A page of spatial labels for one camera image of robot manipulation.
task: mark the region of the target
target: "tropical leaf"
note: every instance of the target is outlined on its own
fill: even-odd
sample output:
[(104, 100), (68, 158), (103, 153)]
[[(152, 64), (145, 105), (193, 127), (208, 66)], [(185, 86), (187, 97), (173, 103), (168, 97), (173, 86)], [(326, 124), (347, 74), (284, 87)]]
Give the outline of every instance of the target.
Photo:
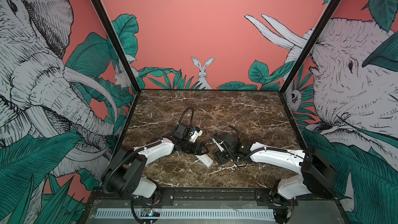
[(270, 82), (274, 82), (277, 79), (278, 79), (277, 75), (270, 75), (270, 76), (266, 76), (266, 77), (261, 78), (260, 83), (264, 86), (265, 84), (268, 84)]
[(14, 209), (11, 217), (8, 219), (7, 224), (23, 224), (25, 221), (27, 209), (29, 207), (30, 198), (33, 192), (33, 175), (23, 193), (21, 200), (18, 202), (17, 207)]
[(303, 70), (303, 67), (304, 66), (301, 66), (300, 67), (300, 69), (298, 70), (298, 74), (297, 74), (297, 89), (299, 89), (300, 87), (299, 87), (299, 85), (300, 85), (300, 82), (301, 82), (301, 76), (302, 76), (302, 70)]
[(227, 82), (217, 88), (221, 89), (221, 90), (236, 90), (238, 87), (241, 87), (244, 85), (245, 85), (245, 83), (243, 83), (243, 82)]
[(105, 72), (110, 62), (106, 40), (92, 32), (83, 43), (77, 45), (65, 65), (90, 78), (98, 78)]
[(170, 79), (169, 79), (169, 77), (167, 76), (167, 74), (166, 74), (165, 71), (163, 71), (163, 75), (164, 75), (164, 82), (166, 82), (167, 87), (168, 87), (168, 88), (172, 88), (172, 84), (170, 83)]
[(167, 87), (165, 84), (163, 84), (162, 82), (158, 82), (157, 80), (152, 79), (152, 78), (150, 78), (150, 77), (148, 77), (148, 79), (149, 79), (151, 82), (155, 83), (156, 85), (158, 85), (159, 87), (161, 87), (161, 88), (163, 88), (163, 89), (171, 89), (171, 88)]
[[(134, 36), (134, 34), (138, 33), (138, 23), (136, 17), (134, 15), (123, 14), (118, 16), (116, 20), (112, 21), (112, 25), (124, 52), (127, 55), (135, 57), (138, 50), (137, 38)], [(119, 57), (112, 56), (112, 63), (114, 67), (118, 62)]]
[(300, 112), (300, 113), (309, 113), (309, 114), (312, 114), (312, 115), (315, 116), (315, 113), (314, 113), (314, 112), (312, 112), (312, 111), (310, 111), (310, 110), (308, 110), (308, 109), (305, 109), (305, 108), (299, 108), (297, 112)]
[(283, 77), (285, 74), (290, 72), (295, 64), (295, 61), (291, 61), (283, 64), (280, 68), (276, 69), (270, 76), (275, 75), (276, 79)]
[(357, 131), (362, 132), (362, 133), (364, 133), (364, 134), (366, 134), (366, 135), (368, 135), (368, 136), (370, 136), (370, 137), (379, 139), (379, 140), (381, 140), (381, 141), (383, 141), (383, 142), (386, 142), (386, 143), (388, 143), (388, 144), (390, 144), (390, 145), (392, 145), (392, 146), (398, 148), (398, 138), (393, 137), (393, 136), (389, 136), (389, 135), (386, 135), (386, 134), (380, 134), (380, 133), (376, 133), (376, 132), (369, 132), (369, 131), (366, 131), (366, 130), (363, 130), (363, 129), (360, 129), (360, 128), (358, 128), (358, 127), (355, 127), (355, 126), (351, 125), (350, 123), (346, 122), (346, 121), (345, 121), (344, 119), (342, 119), (341, 117), (338, 117), (338, 118), (339, 118), (342, 122), (346, 123), (347, 125), (349, 125), (349, 126), (355, 128)]
[(292, 113), (293, 117), (297, 118), (297, 119), (311, 119), (311, 120), (315, 120), (313, 117), (311, 117), (310, 115), (306, 115), (306, 114), (297, 114), (297, 113)]
[(0, 150), (0, 220), (6, 217), (20, 201), (33, 175), (33, 187), (53, 170), (83, 138), (65, 133), (52, 138), (25, 136), (18, 142)]
[(362, 67), (369, 64), (398, 72), (398, 32), (377, 47), (362, 63)]
[(52, 224), (63, 209), (63, 203), (68, 194), (70, 184), (73, 177), (67, 181), (51, 198), (51, 200), (44, 206), (39, 216), (36, 218), (34, 224)]
[(398, 11), (398, 0), (369, 0), (369, 11), (379, 27), (388, 32)]
[(257, 90), (256, 85), (244, 85), (241, 87), (238, 87), (236, 90)]
[(249, 69), (249, 78), (252, 82), (260, 83), (260, 80), (268, 76), (268, 66), (255, 60)]
[(143, 69), (139, 70), (140, 77), (145, 77), (148, 74), (153, 75), (154, 77), (162, 77), (163, 76), (163, 71), (165, 71), (167, 74), (169, 73), (178, 73), (178, 71), (172, 69), (172, 68), (160, 68), (160, 67), (144, 67)]
[(296, 122), (296, 124), (300, 124), (305, 127), (309, 125), (309, 123), (307, 123), (305, 121), (298, 120), (298, 119), (295, 119), (295, 122)]
[(298, 88), (304, 87), (304, 85), (308, 82), (308, 80), (311, 78), (312, 73), (310, 72), (302, 81), (300, 82)]
[[(112, 96), (117, 107), (129, 107), (129, 103), (132, 103), (134, 96), (130, 93), (126, 93), (122, 90), (121, 86), (116, 86), (110, 81), (106, 81), (103, 78), (95, 79), (99, 84), (101, 84)], [(85, 90), (91, 95), (92, 98), (96, 99), (98, 102), (105, 102), (107, 106), (110, 106), (110, 102), (107, 100), (102, 93), (98, 92), (91, 87), (83, 86)]]
[(314, 103), (313, 102), (305, 102), (305, 103), (301, 103), (300, 107), (304, 108), (304, 107), (313, 107)]
[(93, 190), (93, 188), (100, 186), (100, 183), (86, 169), (81, 169), (77, 173), (80, 174), (80, 182), (84, 184), (86, 190)]
[(276, 90), (276, 91), (278, 91), (280, 89), (279, 83), (280, 82), (264, 85), (261, 87), (261, 90)]
[(395, 223), (398, 216), (398, 172), (358, 147), (330, 143), (324, 136), (303, 129), (307, 146), (320, 150), (336, 168), (335, 188), (344, 194), (351, 173), (355, 217), (362, 223)]

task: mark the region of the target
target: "marble tabletop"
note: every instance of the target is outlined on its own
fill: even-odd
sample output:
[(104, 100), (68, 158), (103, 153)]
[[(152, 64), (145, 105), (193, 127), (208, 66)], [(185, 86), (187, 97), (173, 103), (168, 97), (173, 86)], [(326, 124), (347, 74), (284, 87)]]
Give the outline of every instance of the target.
[[(198, 141), (206, 144), (211, 158), (218, 150), (211, 136), (229, 124), (240, 131), (241, 140), (300, 149), (278, 94), (261, 91), (143, 91), (123, 144), (135, 147), (156, 141), (175, 129), (187, 107), (195, 109), (193, 125), (203, 131)], [(189, 122), (189, 115), (183, 122)], [(143, 176), (162, 187), (272, 187), (276, 179), (295, 174), (265, 163), (237, 167), (232, 161), (222, 166), (214, 162), (206, 168), (195, 156), (175, 152), (147, 165)]]

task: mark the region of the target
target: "wall mural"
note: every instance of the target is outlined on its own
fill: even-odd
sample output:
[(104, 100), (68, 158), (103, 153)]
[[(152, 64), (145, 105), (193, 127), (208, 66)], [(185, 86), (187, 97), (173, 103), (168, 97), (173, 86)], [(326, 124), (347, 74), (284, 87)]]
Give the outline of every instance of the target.
[[(0, 0), (0, 12), (0, 223), (75, 223), (87, 198), (68, 192), (100, 185), (132, 88), (105, 76), (110, 64), (118, 76), (126, 73), (109, 40), (95, 32), (64, 57), (76, 20), (69, 0)], [(94, 101), (103, 107), (92, 108)], [(98, 117), (104, 111), (107, 117)]]
[(306, 144), (335, 165), (353, 224), (398, 222), (397, 3), (369, 0), (364, 21), (339, 17), (343, 0), (285, 94)]

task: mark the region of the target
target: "black cable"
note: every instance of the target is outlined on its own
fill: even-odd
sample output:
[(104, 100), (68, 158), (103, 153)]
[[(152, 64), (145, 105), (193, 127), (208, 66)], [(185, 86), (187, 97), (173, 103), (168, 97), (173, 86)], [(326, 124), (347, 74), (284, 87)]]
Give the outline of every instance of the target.
[[(133, 198), (131, 198), (131, 200), (130, 200), (130, 207), (131, 207), (132, 216), (134, 216), (134, 219), (135, 219), (138, 223), (140, 223), (140, 224), (148, 223), (147, 221), (143, 222), (142, 220), (138, 219), (138, 216), (137, 216), (137, 214), (136, 214), (135, 211), (134, 211)], [(151, 222), (154, 223), (154, 222), (157, 221), (157, 220), (158, 220), (158, 219), (152, 219), (152, 220), (149, 221), (149, 223), (151, 223)]]
[(129, 155), (127, 155), (127, 156), (119, 163), (119, 165), (116, 166), (116, 168), (109, 174), (109, 176), (106, 177), (106, 179), (105, 179), (105, 181), (103, 182), (103, 185), (102, 185), (103, 191), (104, 191), (105, 193), (109, 194), (109, 191), (108, 191), (108, 183), (109, 183), (109, 181), (111, 180), (112, 176), (117, 172), (117, 170), (118, 170), (120, 167), (123, 166), (123, 164), (124, 164), (125, 162), (127, 162), (128, 160), (130, 160), (130, 159), (131, 159), (133, 156), (135, 156), (138, 152), (142, 152), (143, 150), (145, 150), (145, 148), (151, 148), (151, 147), (157, 146), (157, 145), (160, 144), (160, 143), (162, 143), (161, 140), (159, 140), (159, 141), (157, 141), (157, 142), (155, 142), (155, 143), (149, 144), (149, 145), (147, 145), (147, 146), (143, 146), (143, 147), (141, 147), (141, 148), (138, 148), (138, 149), (132, 151)]
[(184, 115), (187, 113), (187, 111), (191, 109), (192, 110), (192, 114), (191, 114), (191, 121), (189, 122), (189, 125), (192, 126), (192, 120), (193, 120), (193, 107), (188, 107), (187, 109), (185, 109), (185, 111), (182, 113), (180, 120), (178, 123), (181, 123), (182, 118), (184, 117)]
[(238, 135), (238, 141), (240, 141), (240, 133), (239, 133), (239, 131), (234, 126), (229, 125), (227, 127), (232, 128), (236, 132), (236, 134)]

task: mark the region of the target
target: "pink wall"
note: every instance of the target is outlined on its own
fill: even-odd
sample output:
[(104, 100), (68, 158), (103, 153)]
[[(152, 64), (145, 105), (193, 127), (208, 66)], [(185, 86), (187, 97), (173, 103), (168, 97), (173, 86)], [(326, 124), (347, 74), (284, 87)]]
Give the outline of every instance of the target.
[[(286, 59), (288, 50), (267, 41), (244, 15), (266, 23), (261, 14), (267, 14), (302, 36), (315, 26), (325, 7), (323, 0), (102, 1), (112, 21), (125, 13), (137, 17), (138, 53), (133, 67), (182, 69), (190, 78), (199, 72), (190, 56), (202, 64), (215, 57), (206, 69), (213, 89), (231, 81), (253, 84), (248, 70), (254, 60), (267, 64), (271, 73)], [(145, 88), (158, 88), (147, 77), (144, 81)]]

